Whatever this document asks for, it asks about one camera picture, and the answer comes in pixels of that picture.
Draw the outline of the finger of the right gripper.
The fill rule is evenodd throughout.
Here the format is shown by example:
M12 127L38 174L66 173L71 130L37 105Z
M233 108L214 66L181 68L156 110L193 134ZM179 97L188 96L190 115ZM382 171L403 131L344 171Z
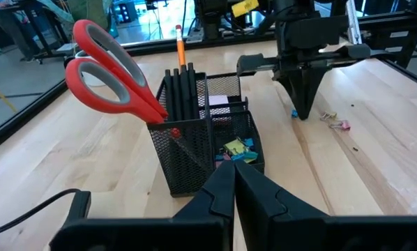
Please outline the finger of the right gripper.
M328 71L328 68L308 68L303 71L304 119L309 117L319 85Z
M304 91L301 70L286 71L283 75L282 85L285 87L299 117L304 117Z

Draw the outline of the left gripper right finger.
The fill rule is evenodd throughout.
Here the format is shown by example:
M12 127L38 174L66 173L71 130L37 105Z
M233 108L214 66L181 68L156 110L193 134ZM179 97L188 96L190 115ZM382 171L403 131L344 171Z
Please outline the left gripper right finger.
M417 250L417 216L331 216L237 161L236 205L249 250Z

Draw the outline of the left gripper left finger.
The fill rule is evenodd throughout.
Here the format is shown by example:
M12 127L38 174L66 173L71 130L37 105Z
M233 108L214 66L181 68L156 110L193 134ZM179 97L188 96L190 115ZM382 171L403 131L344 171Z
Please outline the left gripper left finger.
M51 251L231 250L234 163L224 161L171 218L88 218L90 205L89 191L75 194Z

